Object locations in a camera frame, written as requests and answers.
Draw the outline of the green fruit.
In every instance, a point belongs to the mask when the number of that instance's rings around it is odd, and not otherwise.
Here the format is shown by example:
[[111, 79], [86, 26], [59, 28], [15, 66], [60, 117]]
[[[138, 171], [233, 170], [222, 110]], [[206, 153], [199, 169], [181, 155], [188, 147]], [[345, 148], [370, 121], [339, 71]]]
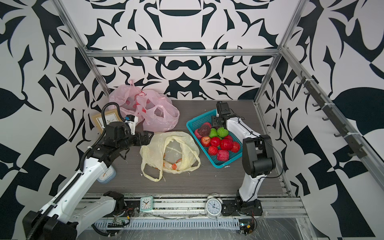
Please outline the green fruit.
[[229, 135], [229, 131], [225, 129], [224, 127], [220, 127], [217, 129], [217, 134], [220, 138], [225, 138]]

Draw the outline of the large pink-red fruit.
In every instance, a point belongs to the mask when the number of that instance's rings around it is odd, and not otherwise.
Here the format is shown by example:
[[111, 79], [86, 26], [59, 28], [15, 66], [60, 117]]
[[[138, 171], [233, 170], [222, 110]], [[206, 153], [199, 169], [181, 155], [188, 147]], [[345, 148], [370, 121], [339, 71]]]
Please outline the large pink-red fruit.
[[208, 126], [209, 128], [212, 128], [212, 125], [210, 123], [204, 123], [203, 126]]

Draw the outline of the green apple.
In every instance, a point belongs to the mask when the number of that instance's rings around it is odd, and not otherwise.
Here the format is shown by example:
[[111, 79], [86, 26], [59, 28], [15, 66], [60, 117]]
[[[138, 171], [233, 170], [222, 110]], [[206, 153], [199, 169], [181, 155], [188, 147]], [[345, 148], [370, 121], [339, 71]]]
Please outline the green apple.
[[212, 139], [212, 138], [215, 138], [215, 137], [218, 137], [218, 136], [219, 136], [219, 135], [218, 135], [217, 129], [215, 129], [215, 128], [211, 128], [209, 137]]

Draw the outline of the round red apple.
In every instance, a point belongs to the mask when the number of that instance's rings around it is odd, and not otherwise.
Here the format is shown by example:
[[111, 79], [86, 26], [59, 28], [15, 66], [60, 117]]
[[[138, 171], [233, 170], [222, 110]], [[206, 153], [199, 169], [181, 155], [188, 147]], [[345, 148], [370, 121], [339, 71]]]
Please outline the round red apple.
[[231, 141], [233, 141], [233, 137], [232, 137], [232, 136], [230, 136], [230, 135], [226, 136], [226, 137], [225, 137], [225, 139], [228, 139], [228, 140], [231, 140]]

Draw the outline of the dark maroon fruit yellow bag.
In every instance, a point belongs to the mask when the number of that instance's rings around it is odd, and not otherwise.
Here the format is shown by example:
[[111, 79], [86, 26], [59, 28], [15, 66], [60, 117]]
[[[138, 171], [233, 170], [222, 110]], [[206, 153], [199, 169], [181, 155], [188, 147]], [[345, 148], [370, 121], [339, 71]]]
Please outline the dark maroon fruit yellow bag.
[[203, 124], [199, 129], [198, 129], [198, 133], [200, 136], [202, 137], [208, 137], [211, 133], [211, 126], [210, 125], [207, 125], [207, 124]]

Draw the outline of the red cracked fruit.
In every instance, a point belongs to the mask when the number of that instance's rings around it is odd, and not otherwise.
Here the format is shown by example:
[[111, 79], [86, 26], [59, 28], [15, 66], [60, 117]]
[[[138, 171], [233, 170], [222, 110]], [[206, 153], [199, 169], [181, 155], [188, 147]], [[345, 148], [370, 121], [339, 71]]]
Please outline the red cracked fruit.
[[201, 144], [203, 147], [208, 148], [211, 145], [211, 138], [210, 137], [202, 137], [201, 138]]

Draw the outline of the teal plastic basket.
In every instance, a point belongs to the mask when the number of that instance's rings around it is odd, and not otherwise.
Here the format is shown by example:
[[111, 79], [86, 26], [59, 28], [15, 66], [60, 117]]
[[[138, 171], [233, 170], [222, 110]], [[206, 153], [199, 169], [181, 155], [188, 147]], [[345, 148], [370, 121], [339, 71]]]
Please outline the teal plastic basket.
[[187, 122], [187, 129], [212, 165], [221, 169], [242, 157], [243, 144], [231, 131], [214, 127], [212, 117], [216, 115], [216, 110], [199, 115]]

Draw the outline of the small pink-red fruit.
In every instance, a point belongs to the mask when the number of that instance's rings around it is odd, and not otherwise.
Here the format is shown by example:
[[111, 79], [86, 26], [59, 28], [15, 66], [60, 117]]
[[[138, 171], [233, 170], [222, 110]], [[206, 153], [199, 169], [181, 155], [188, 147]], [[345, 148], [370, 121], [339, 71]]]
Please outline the small pink-red fruit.
[[197, 137], [197, 139], [201, 139], [202, 138], [202, 136], [199, 134], [199, 132], [198, 132], [198, 129], [196, 129], [195, 131], [194, 131], [194, 134], [195, 134], [195, 136]]

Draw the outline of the small red fruit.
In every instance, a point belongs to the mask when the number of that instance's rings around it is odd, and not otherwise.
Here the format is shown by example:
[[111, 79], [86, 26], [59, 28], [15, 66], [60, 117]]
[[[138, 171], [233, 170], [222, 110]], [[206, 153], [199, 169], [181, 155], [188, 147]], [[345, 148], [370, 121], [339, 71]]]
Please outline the small red fruit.
[[238, 153], [240, 151], [240, 149], [241, 149], [241, 145], [237, 142], [233, 142], [231, 152]]

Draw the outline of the red cracked apple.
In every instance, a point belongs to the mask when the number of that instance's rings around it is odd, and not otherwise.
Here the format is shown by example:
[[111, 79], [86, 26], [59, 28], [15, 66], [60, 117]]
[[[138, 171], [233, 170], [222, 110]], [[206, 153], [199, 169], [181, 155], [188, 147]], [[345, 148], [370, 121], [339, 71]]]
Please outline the red cracked apple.
[[218, 154], [219, 149], [215, 146], [209, 146], [208, 148], [208, 154], [210, 156], [216, 156]]

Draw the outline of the large pink plastic bag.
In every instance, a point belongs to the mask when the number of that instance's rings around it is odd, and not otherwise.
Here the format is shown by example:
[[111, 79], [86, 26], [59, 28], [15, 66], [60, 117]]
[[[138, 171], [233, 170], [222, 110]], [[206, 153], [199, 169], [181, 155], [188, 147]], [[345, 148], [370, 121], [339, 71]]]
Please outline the large pink plastic bag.
[[123, 117], [126, 115], [134, 115], [139, 118], [139, 123], [144, 120], [137, 107], [137, 98], [144, 97], [148, 90], [142, 90], [135, 86], [133, 80], [129, 80], [127, 85], [120, 85], [114, 89], [109, 95], [109, 102], [115, 102], [119, 105]]

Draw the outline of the small pink plastic bag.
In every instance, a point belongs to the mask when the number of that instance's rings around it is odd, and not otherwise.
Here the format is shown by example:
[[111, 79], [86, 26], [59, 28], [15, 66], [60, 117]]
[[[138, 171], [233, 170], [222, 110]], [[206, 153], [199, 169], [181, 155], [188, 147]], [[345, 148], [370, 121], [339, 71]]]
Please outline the small pink plastic bag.
[[179, 122], [180, 112], [165, 95], [144, 90], [135, 96], [137, 113], [143, 117], [145, 131], [154, 133], [172, 130]]

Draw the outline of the yellow plastic bag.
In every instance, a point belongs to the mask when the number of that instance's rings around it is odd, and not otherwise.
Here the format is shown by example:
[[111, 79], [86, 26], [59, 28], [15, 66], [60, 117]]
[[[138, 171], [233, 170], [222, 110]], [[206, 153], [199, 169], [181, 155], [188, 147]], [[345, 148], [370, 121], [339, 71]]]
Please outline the yellow plastic bag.
[[140, 149], [142, 175], [159, 182], [164, 173], [181, 174], [200, 168], [200, 150], [193, 137], [185, 132], [156, 133]]

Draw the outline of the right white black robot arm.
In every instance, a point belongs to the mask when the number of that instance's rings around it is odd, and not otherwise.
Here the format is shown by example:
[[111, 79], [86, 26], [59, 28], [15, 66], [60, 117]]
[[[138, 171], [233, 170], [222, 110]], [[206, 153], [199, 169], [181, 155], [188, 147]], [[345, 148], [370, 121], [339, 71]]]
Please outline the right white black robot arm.
[[271, 137], [253, 131], [244, 123], [244, 118], [235, 114], [226, 102], [217, 102], [216, 111], [216, 116], [212, 117], [213, 126], [223, 127], [242, 141], [245, 177], [236, 197], [238, 211], [257, 208], [262, 182], [277, 165]]

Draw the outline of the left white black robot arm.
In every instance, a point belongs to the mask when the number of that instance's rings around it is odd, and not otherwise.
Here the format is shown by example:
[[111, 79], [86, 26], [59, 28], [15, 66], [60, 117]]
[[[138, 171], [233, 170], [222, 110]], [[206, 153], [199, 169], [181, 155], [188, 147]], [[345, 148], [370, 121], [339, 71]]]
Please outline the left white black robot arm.
[[122, 151], [147, 146], [153, 132], [136, 132], [132, 121], [104, 125], [98, 140], [87, 150], [80, 169], [70, 181], [38, 212], [30, 211], [23, 219], [28, 240], [74, 240], [100, 218], [120, 214], [124, 196], [108, 191], [98, 201], [74, 212], [93, 183], [104, 174]]

